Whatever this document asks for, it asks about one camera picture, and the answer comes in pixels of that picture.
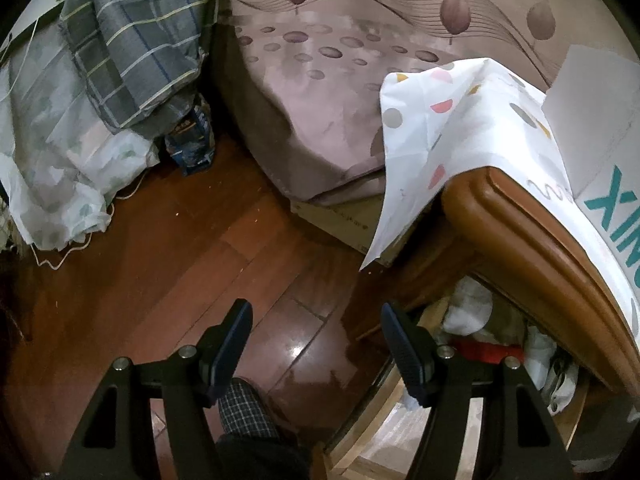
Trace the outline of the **grey plaid blanket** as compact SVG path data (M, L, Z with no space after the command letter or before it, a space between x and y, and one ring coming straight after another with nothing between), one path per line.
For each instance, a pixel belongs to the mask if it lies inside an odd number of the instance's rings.
M216 0L66 0L62 36L113 132L168 133L192 110Z

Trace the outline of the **white box teal letters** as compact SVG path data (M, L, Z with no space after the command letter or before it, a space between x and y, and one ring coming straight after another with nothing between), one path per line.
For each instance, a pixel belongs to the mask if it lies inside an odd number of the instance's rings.
M639 286L639 65L573 46L542 111L578 207Z

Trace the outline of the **blue printed bag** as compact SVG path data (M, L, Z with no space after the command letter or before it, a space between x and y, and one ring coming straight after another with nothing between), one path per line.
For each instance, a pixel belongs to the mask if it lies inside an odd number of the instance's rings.
M210 107L198 94L190 112L164 137L165 150L185 176L213 165L216 142Z

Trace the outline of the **red underwear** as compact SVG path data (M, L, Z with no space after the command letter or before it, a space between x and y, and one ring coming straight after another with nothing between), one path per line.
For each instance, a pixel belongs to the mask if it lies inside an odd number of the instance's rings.
M520 346L503 346L490 342L477 341L472 337L454 336L450 340L462 358L488 364L499 364L508 356L513 356L520 362L524 361L524 349Z

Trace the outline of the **white green floral cloth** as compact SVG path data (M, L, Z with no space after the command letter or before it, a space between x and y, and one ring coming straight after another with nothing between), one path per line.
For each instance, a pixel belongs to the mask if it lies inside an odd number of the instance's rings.
M1 69L1 184L23 240L61 250L111 222L115 194L158 162L154 144L111 133L96 114L58 28Z

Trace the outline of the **pink patterned bed sheet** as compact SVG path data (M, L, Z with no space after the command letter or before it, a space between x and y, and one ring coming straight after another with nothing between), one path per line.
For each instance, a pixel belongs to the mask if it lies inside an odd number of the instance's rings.
M229 0L227 96L290 200L384 188L378 92L390 73L493 58L547 89L573 44L637 55L606 0Z

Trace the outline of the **white dotted table cloth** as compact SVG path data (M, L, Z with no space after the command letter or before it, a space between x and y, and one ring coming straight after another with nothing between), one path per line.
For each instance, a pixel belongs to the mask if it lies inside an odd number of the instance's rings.
M395 245L455 176L499 169L578 241L637 335L638 268L626 268L602 226L589 219L570 185L543 102L544 92L491 58L387 74L380 90L386 185L364 260L372 262Z

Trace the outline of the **white sock bundle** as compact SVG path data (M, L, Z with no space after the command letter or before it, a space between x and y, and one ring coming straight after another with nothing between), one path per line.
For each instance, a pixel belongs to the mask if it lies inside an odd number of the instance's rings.
M486 326L491 313L492 292L465 276L457 282L450 297L442 329L448 334L470 336Z

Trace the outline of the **checkered slipper foot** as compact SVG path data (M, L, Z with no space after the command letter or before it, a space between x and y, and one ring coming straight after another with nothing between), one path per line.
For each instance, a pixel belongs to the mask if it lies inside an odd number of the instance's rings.
M235 377L218 400L222 435L216 442L216 479L309 479L310 457L284 429L259 392Z

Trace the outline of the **cardboard box under bed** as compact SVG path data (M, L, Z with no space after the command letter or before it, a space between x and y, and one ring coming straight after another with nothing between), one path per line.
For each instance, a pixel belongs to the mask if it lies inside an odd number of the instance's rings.
M383 200L377 195L331 206L291 200L291 211L365 256L378 227Z

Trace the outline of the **brown wooden nightstand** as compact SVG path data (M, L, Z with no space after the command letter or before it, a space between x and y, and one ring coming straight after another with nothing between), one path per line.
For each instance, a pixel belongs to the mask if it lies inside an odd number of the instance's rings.
M392 266L363 276L343 324L375 336L386 302L406 311L474 275L615 392L639 393L639 350L620 300L570 232L497 168L458 174L420 214Z

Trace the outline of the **white garment in drawer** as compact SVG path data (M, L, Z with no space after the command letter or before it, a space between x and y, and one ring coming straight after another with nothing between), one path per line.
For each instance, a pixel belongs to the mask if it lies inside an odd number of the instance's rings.
M572 402L577 389L579 365L537 326L527 326L524 366L551 416Z

